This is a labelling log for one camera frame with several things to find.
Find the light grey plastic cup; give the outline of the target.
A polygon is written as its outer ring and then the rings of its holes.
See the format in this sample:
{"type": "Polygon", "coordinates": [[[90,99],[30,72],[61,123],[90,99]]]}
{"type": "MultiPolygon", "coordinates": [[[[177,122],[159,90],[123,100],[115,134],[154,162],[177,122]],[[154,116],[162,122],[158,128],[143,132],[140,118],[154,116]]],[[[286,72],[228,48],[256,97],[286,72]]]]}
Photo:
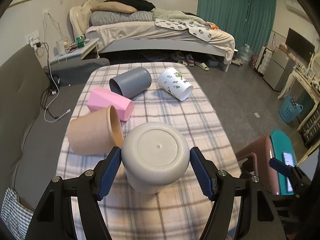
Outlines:
{"type": "Polygon", "coordinates": [[[146,122],[124,139],[121,158],[129,184],[143,194],[155,194],[184,175],[190,148],[182,133],[162,122],[146,122]]]}

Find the brown paper cup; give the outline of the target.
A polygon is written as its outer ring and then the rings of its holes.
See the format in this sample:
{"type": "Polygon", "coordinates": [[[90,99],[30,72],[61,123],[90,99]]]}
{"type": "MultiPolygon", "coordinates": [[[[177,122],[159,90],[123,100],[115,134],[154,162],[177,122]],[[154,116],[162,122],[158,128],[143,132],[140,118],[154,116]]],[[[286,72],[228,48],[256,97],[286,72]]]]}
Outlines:
{"type": "Polygon", "coordinates": [[[67,128],[69,146],[77,155],[109,153],[124,141],[121,122],[114,106],[73,119],[67,128]]]}

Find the pink faceted cup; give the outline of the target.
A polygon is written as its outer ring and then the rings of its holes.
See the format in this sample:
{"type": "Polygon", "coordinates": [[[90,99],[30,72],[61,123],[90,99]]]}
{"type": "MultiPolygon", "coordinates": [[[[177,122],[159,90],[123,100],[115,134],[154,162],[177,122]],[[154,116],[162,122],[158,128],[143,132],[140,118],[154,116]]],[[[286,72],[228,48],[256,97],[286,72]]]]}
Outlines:
{"type": "Polygon", "coordinates": [[[87,107],[91,113],[108,106],[113,106],[116,109],[121,121],[129,120],[134,108],[132,100],[106,88],[98,87],[91,91],[87,101],[87,107]]]}

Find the white cactus print cup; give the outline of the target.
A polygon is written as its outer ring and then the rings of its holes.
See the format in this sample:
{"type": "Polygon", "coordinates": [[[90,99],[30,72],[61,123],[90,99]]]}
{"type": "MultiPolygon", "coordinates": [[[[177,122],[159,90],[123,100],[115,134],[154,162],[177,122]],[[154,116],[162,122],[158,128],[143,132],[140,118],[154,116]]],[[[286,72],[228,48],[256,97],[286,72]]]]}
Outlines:
{"type": "Polygon", "coordinates": [[[184,101],[193,91],[193,85],[174,67],[163,70],[157,80],[158,86],[180,101],[184,101]]]}

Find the dark grey cup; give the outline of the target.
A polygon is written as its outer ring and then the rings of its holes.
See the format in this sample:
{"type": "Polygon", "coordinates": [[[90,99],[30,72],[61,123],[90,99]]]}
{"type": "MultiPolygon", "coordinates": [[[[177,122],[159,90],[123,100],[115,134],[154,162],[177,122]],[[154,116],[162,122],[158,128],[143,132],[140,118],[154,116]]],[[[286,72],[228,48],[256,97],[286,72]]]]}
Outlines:
{"type": "Polygon", "coordinates": [[[109,87],[112,92],[131,99],[147,90],[151,83],[149,71],[138,67],[111,78],[109,87]]]}

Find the smartphone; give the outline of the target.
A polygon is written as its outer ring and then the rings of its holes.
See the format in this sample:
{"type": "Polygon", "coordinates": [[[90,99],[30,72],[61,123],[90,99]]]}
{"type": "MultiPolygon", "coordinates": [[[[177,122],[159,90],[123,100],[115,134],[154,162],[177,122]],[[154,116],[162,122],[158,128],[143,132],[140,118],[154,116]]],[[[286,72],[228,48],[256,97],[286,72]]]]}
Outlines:
{"type": "MultiPolygon", "coordinates": [[[[287,165],[287,166],[294,166],[295,165],[295,162],[293,160],[293,155],[291,153],[284,152],[283,153],[283,160],[284,160],[285,165],[287,165]]],[[[289,193],[293,192],[292,185],[290,183],[289,178],[286,179],[286,184],[287,184],[287,186],[286,186],[287,192],[289,192],[289,193]]]]}

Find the blue gingham cloth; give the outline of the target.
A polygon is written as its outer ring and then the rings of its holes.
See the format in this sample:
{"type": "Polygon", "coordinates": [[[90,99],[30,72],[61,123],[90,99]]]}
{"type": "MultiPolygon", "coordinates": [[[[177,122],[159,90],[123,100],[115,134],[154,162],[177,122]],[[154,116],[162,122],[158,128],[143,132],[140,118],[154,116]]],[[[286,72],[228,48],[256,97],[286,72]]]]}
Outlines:
{"type": "Polygon", "coordinates": [[[20,203],[20,198],[13,189],[6,189],[1,219],[15,239],[25,239],[33,214],[33,211],[20,203]]]}

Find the blue laundry basket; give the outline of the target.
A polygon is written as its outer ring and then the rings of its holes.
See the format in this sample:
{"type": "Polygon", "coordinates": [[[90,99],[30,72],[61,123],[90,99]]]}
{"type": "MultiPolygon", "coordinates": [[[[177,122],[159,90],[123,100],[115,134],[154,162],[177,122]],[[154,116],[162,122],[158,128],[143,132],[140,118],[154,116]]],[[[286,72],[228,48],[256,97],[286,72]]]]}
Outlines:
{"type": "Polygon", "coordinates": [[[297,103],[297,100],[287,95],[278,111],[280,117],[285,123],[290,123],[303,110],[303,105],[297,103]]]}

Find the grey mini fridge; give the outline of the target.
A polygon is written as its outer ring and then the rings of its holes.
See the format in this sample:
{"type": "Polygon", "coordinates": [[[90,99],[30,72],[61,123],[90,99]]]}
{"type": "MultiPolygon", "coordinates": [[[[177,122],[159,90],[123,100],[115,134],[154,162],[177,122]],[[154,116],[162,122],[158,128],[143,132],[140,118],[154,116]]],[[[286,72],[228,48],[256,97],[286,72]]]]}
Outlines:
{"type": "Polygon", "coordinates": [[[274,91],[281,92],[294,66],[295,61],[289,55],[277,50],[269,61],[263,79],[274,91]]]}

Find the water jug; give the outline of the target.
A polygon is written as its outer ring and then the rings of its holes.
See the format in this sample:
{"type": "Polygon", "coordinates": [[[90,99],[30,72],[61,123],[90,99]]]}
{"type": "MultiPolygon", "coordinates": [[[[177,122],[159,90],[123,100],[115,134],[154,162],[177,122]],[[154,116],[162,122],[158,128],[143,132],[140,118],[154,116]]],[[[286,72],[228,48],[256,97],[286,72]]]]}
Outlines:
{"type": "Polygon", "coordinates": [[[242,61],[242,64],[249,64],[253,52],[248,44],[245,44],[240,48],[239,59],[242,61]]]}

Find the black television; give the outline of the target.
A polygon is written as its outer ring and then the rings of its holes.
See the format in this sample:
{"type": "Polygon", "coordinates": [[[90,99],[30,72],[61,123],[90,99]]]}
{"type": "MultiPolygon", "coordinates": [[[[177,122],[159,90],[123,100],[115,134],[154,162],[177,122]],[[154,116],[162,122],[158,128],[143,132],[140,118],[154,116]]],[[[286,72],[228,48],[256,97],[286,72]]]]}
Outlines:
{"type": "Polygon", "coordinates": [[[291,28],[288,31],[285,44],[307,63],[310,62],[311,56],[315,52],[315,46],[291,28]]]}

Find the grey sofa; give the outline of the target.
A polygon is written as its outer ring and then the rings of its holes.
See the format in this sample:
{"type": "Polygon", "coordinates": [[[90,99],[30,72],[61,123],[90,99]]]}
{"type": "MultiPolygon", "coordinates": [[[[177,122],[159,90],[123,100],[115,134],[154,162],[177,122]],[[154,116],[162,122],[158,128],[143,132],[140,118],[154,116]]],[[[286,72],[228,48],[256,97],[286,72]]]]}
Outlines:
{"type": "Polygon", "coordinates": [[[1,193],[14,189],[28,209],[35,209],[56,174],[65,132],[80,94],[106,58],[60,62],[42,67],[26,45],[1,65],[1,193]],[[49,76],[60,80],[60,94],[45,114],[42,103],[49,76]],[[49,122],[50,115],[60,117],[49,122]]]}

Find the green slipper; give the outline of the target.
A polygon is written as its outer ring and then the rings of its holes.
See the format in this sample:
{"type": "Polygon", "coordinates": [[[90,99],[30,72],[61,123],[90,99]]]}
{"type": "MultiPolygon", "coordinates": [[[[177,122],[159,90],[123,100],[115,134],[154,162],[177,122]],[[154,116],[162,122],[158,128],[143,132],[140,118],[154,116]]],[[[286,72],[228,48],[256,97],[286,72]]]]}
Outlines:
{"type": "Polygon", "coordinates": [[[205,71],[209,70],[209,67],[205,63],[200,63],[200,62],[195,61],[194,64],[196,66],[200,67],[202,70],[205,70],[205,71]]]}

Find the patterned baby mat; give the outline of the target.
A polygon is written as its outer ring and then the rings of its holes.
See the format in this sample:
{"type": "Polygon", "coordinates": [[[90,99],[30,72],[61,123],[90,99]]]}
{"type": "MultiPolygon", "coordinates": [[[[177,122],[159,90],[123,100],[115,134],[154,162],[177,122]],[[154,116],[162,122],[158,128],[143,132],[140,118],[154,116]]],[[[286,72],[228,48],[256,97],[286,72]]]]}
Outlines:
{"type": "Polygon", "coordinates": [[[155,19],[155,25],[161,28],[171,30],[187,30],[189,33],[205,42],[209,42],[213,38],[212,31],[206,26],[199,24],[196,21],[188,20],[163,20],[155,19]]]}

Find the green curtain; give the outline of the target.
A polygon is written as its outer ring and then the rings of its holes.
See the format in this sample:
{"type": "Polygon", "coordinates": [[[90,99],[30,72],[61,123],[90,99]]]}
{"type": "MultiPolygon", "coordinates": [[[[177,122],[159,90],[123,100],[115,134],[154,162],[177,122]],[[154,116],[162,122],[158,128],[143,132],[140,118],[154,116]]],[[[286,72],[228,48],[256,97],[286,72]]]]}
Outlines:
{"type": "Polygon", "coordinates": [[[198,0],[197,14],[231,34],[237,49],[245,44],[258,55],[271,35],[277,0],[198,0]]]}

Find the air conditioner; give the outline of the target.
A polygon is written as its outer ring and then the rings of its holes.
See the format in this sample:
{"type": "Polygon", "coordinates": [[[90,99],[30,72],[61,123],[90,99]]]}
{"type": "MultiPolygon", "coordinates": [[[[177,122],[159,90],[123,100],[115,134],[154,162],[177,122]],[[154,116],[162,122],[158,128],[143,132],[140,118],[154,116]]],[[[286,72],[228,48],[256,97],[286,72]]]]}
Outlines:
{"type": "Polygon", "coordinates": [[[304,9],[301,5],[297,2],[286,0],[286,7],[289,11],[294,12],[295,14],[299,15],[300,17],[309,18],[304,9]]]}

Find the white nightstand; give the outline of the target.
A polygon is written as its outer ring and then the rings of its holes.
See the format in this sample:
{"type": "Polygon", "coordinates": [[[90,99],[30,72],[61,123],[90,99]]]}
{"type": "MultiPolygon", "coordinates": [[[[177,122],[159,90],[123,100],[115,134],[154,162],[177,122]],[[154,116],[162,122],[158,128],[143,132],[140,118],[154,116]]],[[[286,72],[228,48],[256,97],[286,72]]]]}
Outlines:
{"type": "Polygon", "coordinates": [[[82,48],[76,48],[72,52],[68,52],[64,55],[55,56],[49,60],[50,64],[56,64],[60,62],[67,62],[67,61],[79,61],[89,59],[89,55],[93,55],[94,58],[98,59],[99,52],[98,52],[98,38],[90,39],[82,48]]]}

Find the white tumbler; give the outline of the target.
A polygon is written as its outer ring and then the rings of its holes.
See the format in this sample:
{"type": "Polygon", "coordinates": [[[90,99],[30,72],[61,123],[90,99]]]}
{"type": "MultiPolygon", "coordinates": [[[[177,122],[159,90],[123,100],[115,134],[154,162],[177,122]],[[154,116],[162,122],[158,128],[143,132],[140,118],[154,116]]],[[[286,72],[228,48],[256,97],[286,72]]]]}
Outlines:
{"type": "Polygon", "coordinates": [[[63,40],[56,41],[56,48],[59,55],[63,55],[65,53],[63,40]]]}

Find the green soda can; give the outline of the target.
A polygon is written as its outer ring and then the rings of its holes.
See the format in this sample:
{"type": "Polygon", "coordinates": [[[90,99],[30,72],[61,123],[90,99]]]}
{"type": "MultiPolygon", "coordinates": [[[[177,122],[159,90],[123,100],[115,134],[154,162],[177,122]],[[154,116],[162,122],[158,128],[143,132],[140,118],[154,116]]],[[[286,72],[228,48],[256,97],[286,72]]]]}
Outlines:
{"type": "Polygon", "coordinates": [[[75,42],[76,42],[77,48],[82,48],[85,45],[85,37],[79,36],[79,37],[76,38],[75,42]]]}

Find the bed with beige sheet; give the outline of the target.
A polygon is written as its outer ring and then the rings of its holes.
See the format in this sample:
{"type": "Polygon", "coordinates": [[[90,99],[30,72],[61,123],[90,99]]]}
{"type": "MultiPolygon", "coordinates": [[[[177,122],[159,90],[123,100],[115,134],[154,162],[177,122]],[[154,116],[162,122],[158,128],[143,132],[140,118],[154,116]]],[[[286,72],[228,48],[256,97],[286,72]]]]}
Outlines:
{"type": "Polygon", "coordinates": [[[224,70],[232,61],[235,51],[234,37],[220,29],[211,29],[209,23],[181,11],[154,9],[151,22],[123,22],[102,26],[92,26],[90,17],[91,7],[98,4],[97,0],[88,0],[82,6],[72,7],[69,19],[74,37],[82,35],[88,38],[98,38],[98,51],[102,53],[126,50],[183,50],[205,53],[224,58],[224,70]],[[189,33],[187,30],[171,30],[155,25],[155,19],[196,21],[209,28],[213,38],[205,42],[189,33]]]}

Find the checkered pillow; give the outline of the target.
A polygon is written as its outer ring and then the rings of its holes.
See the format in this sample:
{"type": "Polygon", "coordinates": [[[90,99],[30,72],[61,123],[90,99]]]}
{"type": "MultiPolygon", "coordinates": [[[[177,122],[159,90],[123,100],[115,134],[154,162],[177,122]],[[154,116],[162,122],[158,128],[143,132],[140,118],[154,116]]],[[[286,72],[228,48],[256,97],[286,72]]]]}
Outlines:
{"type": "Polygon", "coordinates": [[[122,13],[113,11],[95,11],[90,17],[92,26],[102,26],[123,22],[151,22],[152,12],[137,11],[133,13],[122,13]]]}

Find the beige pillow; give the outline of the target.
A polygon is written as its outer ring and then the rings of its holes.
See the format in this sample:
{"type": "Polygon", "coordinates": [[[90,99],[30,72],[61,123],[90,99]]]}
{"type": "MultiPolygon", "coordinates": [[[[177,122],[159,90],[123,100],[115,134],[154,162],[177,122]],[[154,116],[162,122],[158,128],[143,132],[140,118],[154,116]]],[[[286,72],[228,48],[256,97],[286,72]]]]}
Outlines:
{"type": "Polygon", "coordinates": [[[93,5],[91,7],[91,11],[112,11],[112,12],[120,12],[120,13],[125,13],[125,14],[130,14],[130,13],[134,13],[137,12],[137,9],[129,6],[129,5],[125,5],[123,3],[119,3],[119,2],[103,2],[103,3],[98,3],[96,5],[93,5]]]}

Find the wall power outlet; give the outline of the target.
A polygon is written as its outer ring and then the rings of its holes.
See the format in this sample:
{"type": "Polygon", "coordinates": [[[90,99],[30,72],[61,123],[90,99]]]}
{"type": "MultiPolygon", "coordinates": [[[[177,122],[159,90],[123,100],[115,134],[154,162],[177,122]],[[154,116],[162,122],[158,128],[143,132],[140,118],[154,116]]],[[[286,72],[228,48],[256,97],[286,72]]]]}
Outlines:
{"type": "Polygon", "coordinates": [[[29,44],[35,51],[37,51],[37,44],[40,42],[40,33],[38,30],[25,35],[26,44],[29,44]]]}

